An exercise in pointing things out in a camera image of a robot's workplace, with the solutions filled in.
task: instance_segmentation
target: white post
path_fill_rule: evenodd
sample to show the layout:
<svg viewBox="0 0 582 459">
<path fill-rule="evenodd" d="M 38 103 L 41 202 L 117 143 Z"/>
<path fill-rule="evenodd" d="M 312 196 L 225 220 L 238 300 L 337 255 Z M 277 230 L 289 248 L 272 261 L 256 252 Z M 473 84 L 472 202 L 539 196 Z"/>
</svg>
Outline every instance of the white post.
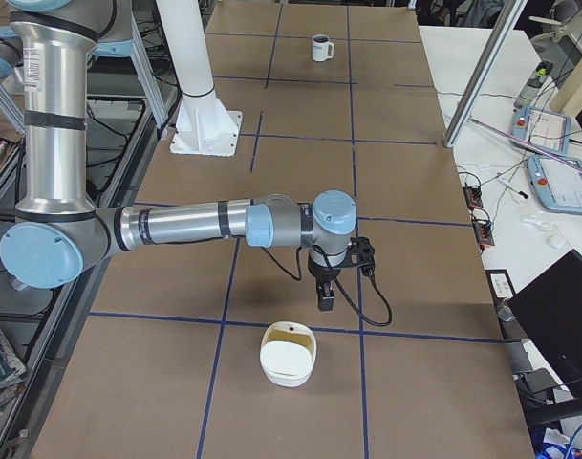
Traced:
<svg viewBox="0 0 582 459">
<path fill-rule="evenodd" d="M 197 0 L 157 0 L 167 45 L 183 91 L 172 153 L 232 156 L 241 112 L 216 98 Z"/>
</svg>

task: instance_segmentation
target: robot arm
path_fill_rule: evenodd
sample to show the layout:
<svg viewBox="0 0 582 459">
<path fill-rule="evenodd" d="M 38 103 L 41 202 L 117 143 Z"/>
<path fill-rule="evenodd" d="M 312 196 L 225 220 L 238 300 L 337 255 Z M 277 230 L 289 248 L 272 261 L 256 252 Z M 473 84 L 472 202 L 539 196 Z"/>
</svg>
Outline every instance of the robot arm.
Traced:
<svg viewBox="0 0 582 459">
<path fill-rule="evenodd" d="M 351 238 L 356 206 L 340 191 L 322 193 L 313 205 L 271 195 L 176 208 L 96 208 L 85 190 L 87 57 L 99 41 L 131 39 L 130 0 L 7 1 L 13 7 L 11 26 L 24 46 L 27 154 L 27 193 L 16 205 L 18 223 L 0 244 L 11 274 L 34 287 L 53 288 L 105 258 L 143 245 L 245 237 L 254 247 L 310 248 L 321 310 L 332 309 L 332 283 L 342 268 L 359 266 L 373 276 L 373 248 L 364 238 Z M 170 1 L 164 0 L 162 17 L 171 15 Z M 191 22 L 199 29 L 191 36 L 201 35 L 196 47 L 205 46 L 196 0 L 186 6 L 197 17 Z M 202 68 L 192 66 L 199 68 L 197 83 L 184 84 L 181 76 L 183 98 L 193 104 L 184 111 L 193 115 L 222 107 L 210 89 L 207 54 L 199 55 Z M 215 113 L 213 119 L 226 115 Z M 216 139 L 232 132 L 223 122 L 222 132 L 208 134 L 212 123 L 200 127 L 193 118 L 187 116 L 186 122 L 205 149 L 208 136 L 216 148 Z"/>
</svg>

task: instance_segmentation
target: white desk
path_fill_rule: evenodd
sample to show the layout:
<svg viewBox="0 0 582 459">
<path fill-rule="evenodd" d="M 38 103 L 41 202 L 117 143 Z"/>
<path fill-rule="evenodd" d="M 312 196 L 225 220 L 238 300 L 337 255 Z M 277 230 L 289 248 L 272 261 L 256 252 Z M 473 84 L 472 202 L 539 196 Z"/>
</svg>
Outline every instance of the white desk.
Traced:
<svg viewBox="0 0 582 459">
<path fill-rule="evenodd" d="M 490 30 L 420 27 L 420 33 L 437 90 L 440 93 L 462 93 Z M 525 34 L 513 31 L 483 92 L 517 96 L 539 60 Z M 550 93 L 543 95 L 536 105 L 544 106 L 549 101 L 549 96 Z M 439 94 L 446 124 L 449 123 L 460 98 Z M 512 98 L 481 96 L 473 111 L 473 117 L 508 131 L 512 109 Z M 579 129 L 574 121 L 571 131 Z M 582 133 L 571 137 L 582 141 Z M 457 164 L 475 173 L 483 181 L 518 164 L 523 153 L 523 150 L 512 146 L 508 140 L 473 123 L 467 124 L 454 148 Z M 570 144 L 569 156 L 582 160 L 582 146 Z M 582 254 L 582 216 L 544 212 L 529 186 L 525 165 L 520 167 L 511 181 L 528 193 L 530 198 L 525 201 L 516 194 L 505 191 L 505 187 L 497 181 L 484 185 L 482 198 L 485 209 L 492 217 L 497 201 L 504 191 L 505 194 L 495 219 L 493 236 L 496 246 L 486 249 L 482 259 L 486 269 L 507 269 L 514 287 L 519 291 L 570 248 L 575 248 Z M 565 237 L 566 244 L 558 250 L 550 247 L 546 240 L 551 232 L 524 223 L 522 218 L 526 215 L 538 215 L 542 220 L 555 225 Z"/>
</svg>

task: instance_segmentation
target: black monitor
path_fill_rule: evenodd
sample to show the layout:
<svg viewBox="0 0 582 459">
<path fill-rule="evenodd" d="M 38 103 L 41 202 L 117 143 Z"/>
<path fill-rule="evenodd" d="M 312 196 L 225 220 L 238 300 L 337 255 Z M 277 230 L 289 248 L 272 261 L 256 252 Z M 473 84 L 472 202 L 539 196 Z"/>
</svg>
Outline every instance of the black monitor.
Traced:
<svg viewBox="0 0 582 459">
<path fill-rule="evenodd" d="M 569 413 L 553 406 L 550 419 L 582 414 L 582 256 L 569 251 L 514 296 L 509 307 L 576 398 Z"/>
</svg>

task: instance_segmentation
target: mug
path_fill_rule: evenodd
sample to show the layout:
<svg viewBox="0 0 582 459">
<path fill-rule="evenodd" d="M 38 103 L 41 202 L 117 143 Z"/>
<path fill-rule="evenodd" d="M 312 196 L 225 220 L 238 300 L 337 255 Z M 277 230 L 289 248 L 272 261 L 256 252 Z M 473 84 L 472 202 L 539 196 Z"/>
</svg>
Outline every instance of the mug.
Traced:
<svg viewBox="0 0 582 459">
<path fill-rule="evenodd" d="M 312 59 L 316 62 L 324 62 L 333 58 L 334 44 L 327 35 L 314 35 L 312 37 Z"/>
</svg>

